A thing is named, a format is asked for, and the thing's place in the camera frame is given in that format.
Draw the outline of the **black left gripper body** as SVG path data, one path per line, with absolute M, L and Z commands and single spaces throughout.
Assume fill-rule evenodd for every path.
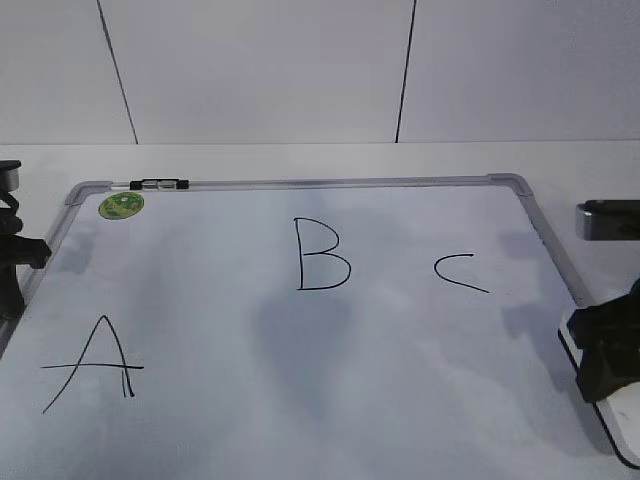
M 22 237 L 22 220 L 17 216 L 19 202 L 2 199 L 1 207 L 1 319 L 16 320 L 25 309 L 16 267 L 27 265 L 43 269 L 51 256 L 51 249 L 44 239 Z

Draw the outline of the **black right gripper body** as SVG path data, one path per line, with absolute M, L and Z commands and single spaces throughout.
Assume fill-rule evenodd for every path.
M 578 309 L 569 334 L 582 352 L 576 383 L 596 403 L 639 381 L 639 284 L 600 305 Z

